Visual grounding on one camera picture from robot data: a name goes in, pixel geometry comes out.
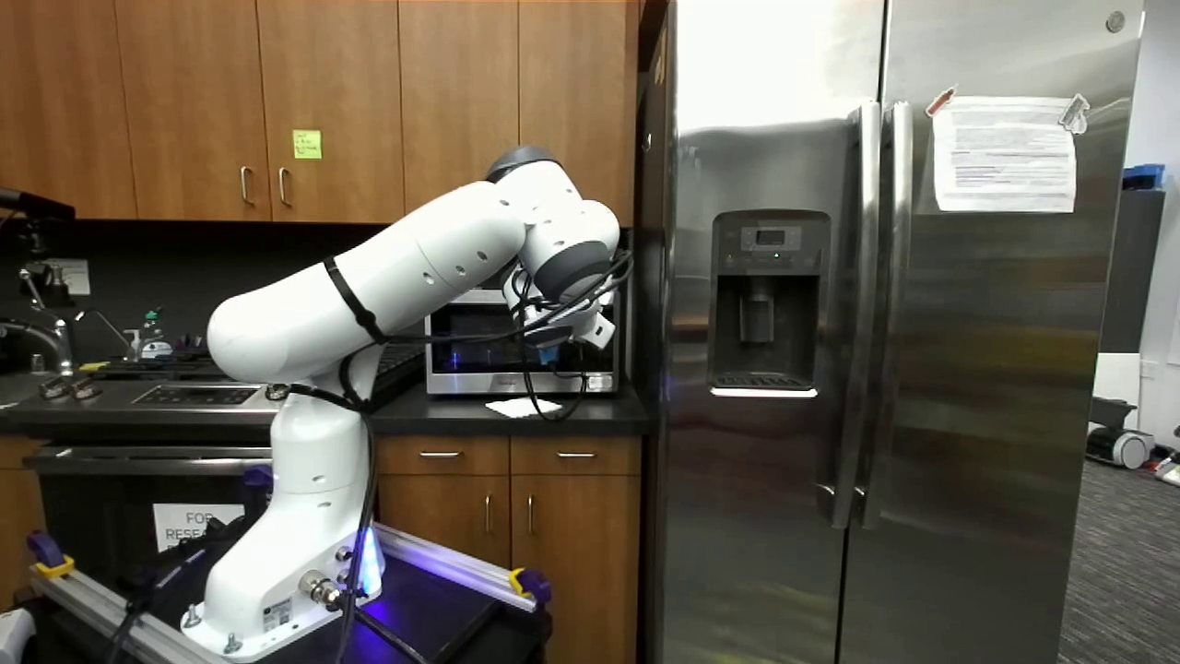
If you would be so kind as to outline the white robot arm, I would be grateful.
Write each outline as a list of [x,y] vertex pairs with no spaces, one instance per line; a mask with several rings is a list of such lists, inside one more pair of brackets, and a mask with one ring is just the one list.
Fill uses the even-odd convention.
[[516,148],[372,240],[225,300],[205,322],[214,366],[279,394],[271,498],[210,567],[179,636],[257,664],[375,601],[366,410],[391,336],[499,273],[521,277],[536,311],[585,311],[617,251],[617,214],[552,155]]

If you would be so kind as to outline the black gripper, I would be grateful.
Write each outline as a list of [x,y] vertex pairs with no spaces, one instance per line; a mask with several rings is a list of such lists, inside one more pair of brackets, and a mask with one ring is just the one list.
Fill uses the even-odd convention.
[[603,311],[577,312],[570,339],[603,350],[617,339],[617,322]]

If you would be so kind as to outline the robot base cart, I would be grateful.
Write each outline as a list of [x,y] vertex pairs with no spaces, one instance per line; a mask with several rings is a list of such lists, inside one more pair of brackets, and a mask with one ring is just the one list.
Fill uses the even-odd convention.
[[339,585],[312,579],[304,601],[322,627],[282,623],[287,646],[252,652],[243,638],[198,646],[189,599],[216,547],[210,535],[157,555],[131,594],[92,579],[33,531],[35,664],[547,664],[550,585],[458,548],[379,531],[382,594],[347,610]]

